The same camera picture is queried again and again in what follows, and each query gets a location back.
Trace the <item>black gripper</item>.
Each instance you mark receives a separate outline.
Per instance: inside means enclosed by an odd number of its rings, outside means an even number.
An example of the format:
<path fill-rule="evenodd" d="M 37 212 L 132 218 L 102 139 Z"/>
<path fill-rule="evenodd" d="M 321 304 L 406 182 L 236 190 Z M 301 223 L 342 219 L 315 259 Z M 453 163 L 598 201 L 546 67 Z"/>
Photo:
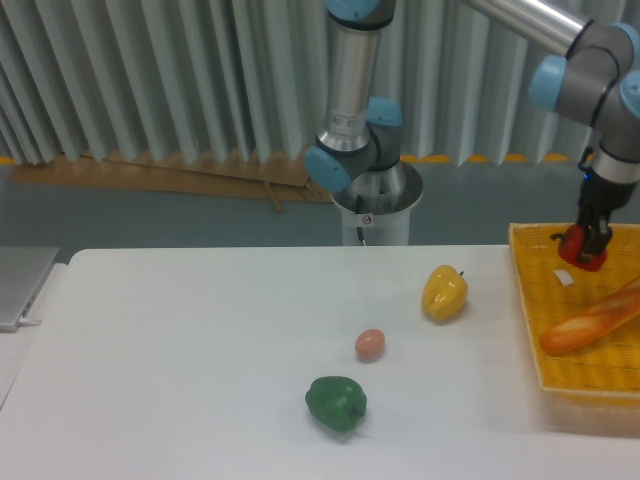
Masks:
<path fill-rule="evenodd" d="M 607 251 L 613 231 L 609 219 L 614 210 L 626 206 L 637 183 L 615 183 L 596 172 L 583 175 L 576 224 L 584 229 L 583 251 L 599 255 Z"/>

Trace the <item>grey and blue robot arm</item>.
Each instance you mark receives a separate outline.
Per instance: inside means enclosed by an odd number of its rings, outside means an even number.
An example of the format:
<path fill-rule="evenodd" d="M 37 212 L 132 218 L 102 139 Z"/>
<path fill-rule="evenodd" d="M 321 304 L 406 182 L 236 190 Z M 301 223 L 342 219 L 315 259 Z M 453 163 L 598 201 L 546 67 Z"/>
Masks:
<path fill-rule="evenodd" d="M 347 246 L 404 246 L 423 183 L 400 160 L 400 106 L 370 93 L 391 1 L 329 1 L 337 29 L 325 118 L 304 156 L 310 177 L 342 215 Z M 539 107 L 590 127 L 576 221 L 556 233 L 559 256 L 586 271 L 601 268 L 613 236 L 610 218 L 639 182 L 639 35 L 605 26 L 546 1 L 476 1 L 473 8 L 547 51 L 529 86 Z"/>

